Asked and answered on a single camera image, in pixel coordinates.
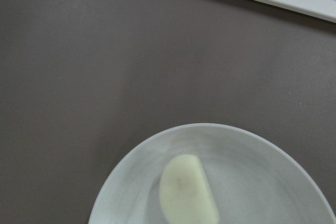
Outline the white plate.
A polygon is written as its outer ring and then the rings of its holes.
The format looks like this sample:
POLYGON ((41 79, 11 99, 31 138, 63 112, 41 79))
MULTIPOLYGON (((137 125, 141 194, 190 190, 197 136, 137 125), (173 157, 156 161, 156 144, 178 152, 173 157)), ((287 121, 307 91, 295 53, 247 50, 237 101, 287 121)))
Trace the white plate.
POLYGON ((248 131, 220 124, 177 126, 131 150, 103 184, 90 223, 166 223, 159 181, 181 154, 200 158, 220 223, 335 223, 325 196, 287 153, 248 131))

